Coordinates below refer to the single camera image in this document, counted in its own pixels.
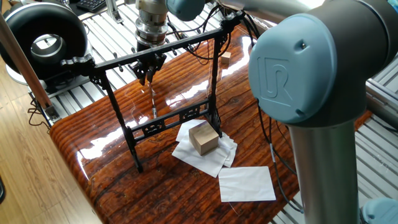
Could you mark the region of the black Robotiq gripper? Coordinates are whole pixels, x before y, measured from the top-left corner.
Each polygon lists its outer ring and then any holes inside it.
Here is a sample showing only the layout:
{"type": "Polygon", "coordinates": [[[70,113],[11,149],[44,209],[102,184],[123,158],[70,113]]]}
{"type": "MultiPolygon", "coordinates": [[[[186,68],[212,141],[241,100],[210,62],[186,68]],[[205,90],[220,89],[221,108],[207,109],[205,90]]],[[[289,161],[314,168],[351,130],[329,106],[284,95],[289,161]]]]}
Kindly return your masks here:
{"type": "MultiPolygon", "coordinates": [[[[149,48],[149,46],[140,42],[137,43],[138,52],[147,50],[149,48]]],[[[128,65],[128,67],[133,71],[136,78],[139,80],[139,83],[144,86],[146,83],[146,77],[148,82],[152,83],[155,73],[162,68],[166,58],[167,56],[165,54],[154,54],[150,57],[146,57],[142,60],[131,63],[128,65]],[[148,67],[147,74],[144,70],[144,67],[148,67]]]]}

